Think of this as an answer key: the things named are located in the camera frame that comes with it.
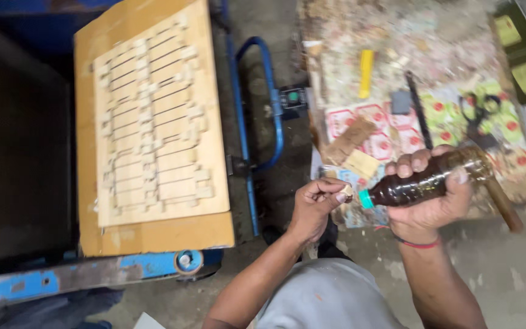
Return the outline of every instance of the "gray eraser block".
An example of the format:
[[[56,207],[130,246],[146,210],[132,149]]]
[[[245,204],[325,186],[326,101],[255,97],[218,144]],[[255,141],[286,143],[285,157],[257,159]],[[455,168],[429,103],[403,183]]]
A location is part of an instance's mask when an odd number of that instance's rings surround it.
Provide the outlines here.
[[[411,93],[405,90],[391,93],[391,114],[409,114]]]

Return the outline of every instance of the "brown liquid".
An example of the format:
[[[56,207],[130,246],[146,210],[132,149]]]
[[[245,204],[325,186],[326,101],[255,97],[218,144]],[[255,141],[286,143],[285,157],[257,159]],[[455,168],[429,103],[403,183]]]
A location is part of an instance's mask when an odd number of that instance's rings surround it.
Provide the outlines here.
[[[446,178],[458,167],[464,167],[474,183],[493,176],[484,151],[468,146],[432,157],[424,171],[410,177],[385,176],[369,190],[369,196],[374,205],[381,206],[408,206],[441,197],[447,191]]]

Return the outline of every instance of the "wooden die board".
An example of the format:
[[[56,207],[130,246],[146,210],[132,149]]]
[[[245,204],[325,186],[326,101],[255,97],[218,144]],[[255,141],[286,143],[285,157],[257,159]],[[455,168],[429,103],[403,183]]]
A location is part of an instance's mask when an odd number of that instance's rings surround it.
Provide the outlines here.
[[[196,1],[95,60],[99,227],[229,210],[210,36]]]

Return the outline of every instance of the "scissors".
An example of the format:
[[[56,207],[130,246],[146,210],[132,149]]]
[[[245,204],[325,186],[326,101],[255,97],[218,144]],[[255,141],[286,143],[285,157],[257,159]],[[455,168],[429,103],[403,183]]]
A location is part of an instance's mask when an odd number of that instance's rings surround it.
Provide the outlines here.
[[[473,102],[472,106],[474,107],[475,115],[473,119],[464,112],[464,97],[460,96],[459,99],[460,111],[462,111],[462,116],[464,116],[468,122],[466,136],[483,150],[499,146],[498,141],[492,134],[483,135],[478,131],[478,127],[482,121],[500,112],[500,98],[496,95],[486,95],[482,106],[478,105],[478,97],[474,93],[468,93],[468,98],[471,98]]]

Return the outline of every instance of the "green button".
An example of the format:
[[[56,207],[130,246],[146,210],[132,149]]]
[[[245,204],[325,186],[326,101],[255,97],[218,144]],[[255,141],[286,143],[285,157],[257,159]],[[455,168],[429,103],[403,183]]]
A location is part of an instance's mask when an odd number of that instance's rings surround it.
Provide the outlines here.
[[[299,98],[299,95],[295,91],[292,91],[291,93],[289,93],[290,101],[295,102],[297,101],[298,98]]]

